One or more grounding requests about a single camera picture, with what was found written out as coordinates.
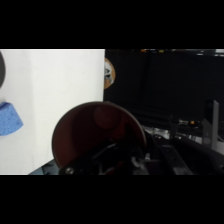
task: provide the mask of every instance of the round dark plate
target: round dark plate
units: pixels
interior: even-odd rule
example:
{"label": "round dark plate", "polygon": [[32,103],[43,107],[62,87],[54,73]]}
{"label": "round dark plate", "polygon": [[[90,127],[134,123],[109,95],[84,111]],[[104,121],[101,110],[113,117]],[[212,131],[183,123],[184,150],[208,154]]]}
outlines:
{"label": "round dark plate", "polygon": [[2,87],[5,80],[5,62],[0,52],[0,88]]}

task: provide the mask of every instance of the blue object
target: blue object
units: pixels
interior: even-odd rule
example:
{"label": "blue object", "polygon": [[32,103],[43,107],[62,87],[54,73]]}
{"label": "blue object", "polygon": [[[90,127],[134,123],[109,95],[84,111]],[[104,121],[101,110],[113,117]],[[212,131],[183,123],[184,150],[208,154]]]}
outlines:
{"label": "blue object", "polygon": [[0,136],[12,134],[23,126],[14,106],[10,103],[0,104]]}

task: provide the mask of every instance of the black machinery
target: black machinery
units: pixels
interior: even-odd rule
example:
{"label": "black machinery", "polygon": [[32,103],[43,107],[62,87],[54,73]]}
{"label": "black machinery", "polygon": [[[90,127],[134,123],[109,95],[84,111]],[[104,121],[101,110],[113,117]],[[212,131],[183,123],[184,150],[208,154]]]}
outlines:
{"label": "black machinery", "polygon": [[[69,111],[52,140],[61,175],[224,175],[224,156],[178,135],[150,135],[123,108],[88,103]],[[188,122],[197,128],[200,122]]]}

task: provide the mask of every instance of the black panel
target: black panel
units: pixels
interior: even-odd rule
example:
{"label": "black panel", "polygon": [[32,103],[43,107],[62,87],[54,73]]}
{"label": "black panel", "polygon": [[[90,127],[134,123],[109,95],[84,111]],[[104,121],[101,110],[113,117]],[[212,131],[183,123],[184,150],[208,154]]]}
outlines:
{"label": "black panel", "polygon": [[150,116],[139,114],[202,120],[204,102],[214,99],[220,104],[223,130],[224,58],[118,51],[107,51],[106,57],[115,67],[116,80],[105,90],[105,101],[132,108],[129,111],[149,125]]}

